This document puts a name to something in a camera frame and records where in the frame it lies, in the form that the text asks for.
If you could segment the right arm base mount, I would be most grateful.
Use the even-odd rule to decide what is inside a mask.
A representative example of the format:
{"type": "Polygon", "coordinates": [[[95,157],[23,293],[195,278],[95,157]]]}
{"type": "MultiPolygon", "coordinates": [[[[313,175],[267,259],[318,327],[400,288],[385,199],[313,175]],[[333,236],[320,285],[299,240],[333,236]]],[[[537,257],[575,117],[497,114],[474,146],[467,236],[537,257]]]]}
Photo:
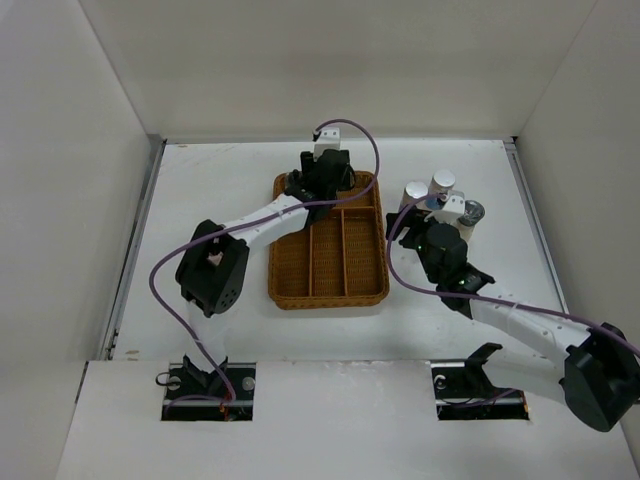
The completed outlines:
{"type": "Polygon", "coordinates": [[[499,344],[485,343],[467,358],[430,363],[440,421],[529,420],[524,393],[494,386],[483,369],[501,349],[499,344]]]}

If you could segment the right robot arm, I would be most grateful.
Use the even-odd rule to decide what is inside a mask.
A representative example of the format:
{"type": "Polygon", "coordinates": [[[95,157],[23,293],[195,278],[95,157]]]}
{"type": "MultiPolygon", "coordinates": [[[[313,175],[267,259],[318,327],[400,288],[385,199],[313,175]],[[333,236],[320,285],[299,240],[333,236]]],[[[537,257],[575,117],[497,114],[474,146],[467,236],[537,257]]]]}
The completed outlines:
{"type": "Polygon", "coordinates": [[[386,240],[414,251],[430,295],[451,311],[497,330],[548,361],[541,369],[497,368],[478,361],[464,370],[473,394],[497,386],[534,391],[568,407],[583,424],[610,431],[639,399],[639,350],[617,327],[528,305],[469,263],[468,245],[452,225],[408,208],[386,216],[386,240]]]}

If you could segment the silver-lid jar blue label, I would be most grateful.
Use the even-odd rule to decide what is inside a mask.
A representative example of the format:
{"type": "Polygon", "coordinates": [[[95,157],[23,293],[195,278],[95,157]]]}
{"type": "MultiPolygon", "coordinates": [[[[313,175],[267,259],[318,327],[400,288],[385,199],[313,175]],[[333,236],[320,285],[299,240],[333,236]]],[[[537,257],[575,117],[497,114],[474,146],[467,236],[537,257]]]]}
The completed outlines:
{"type": "Polygon", "coordinates": [[[402,210],[407,204],[416,198],[421,198],[428,194],[428,186],[421,181],[411,181],[406,184],[403,190],[402,198],[399,204],[399,210],[402,210]]]}

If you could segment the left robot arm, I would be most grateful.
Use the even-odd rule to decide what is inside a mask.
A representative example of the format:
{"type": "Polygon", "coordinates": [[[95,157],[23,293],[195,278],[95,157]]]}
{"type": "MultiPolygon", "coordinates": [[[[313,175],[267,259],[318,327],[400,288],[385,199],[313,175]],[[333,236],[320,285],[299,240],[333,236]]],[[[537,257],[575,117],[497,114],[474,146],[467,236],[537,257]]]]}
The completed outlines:
{"type": "Polygon", "coordinates": [[[209,319],[229,310],[241,294],[248,260],[280,238],[324,219],[326,200],[355,186],[350,153],[326,149],[319,157],[301,154],[301,168],[286,175],[285,190],[262,209],[237,221],[202,221],[193,238],[220,231],[221,236],[188,249],[175,278],[187,305],[189,326],[220,336],[222,328],[209,319]]]}

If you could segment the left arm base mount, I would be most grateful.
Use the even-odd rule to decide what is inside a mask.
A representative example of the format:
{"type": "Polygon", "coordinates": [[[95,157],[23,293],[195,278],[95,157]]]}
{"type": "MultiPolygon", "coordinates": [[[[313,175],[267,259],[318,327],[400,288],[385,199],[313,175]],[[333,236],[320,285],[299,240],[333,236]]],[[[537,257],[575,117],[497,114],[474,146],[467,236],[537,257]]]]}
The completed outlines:
{"type": "Polygon", "coordinates": [[[169,365],[156,378],[164,389],[161,420],[169,422],[241,422],[251,421],[254,411],[257,365],[221,364],[235,391],[232,399],[219,374],[198,368],[187,356],[181,363],[169,365]]]}

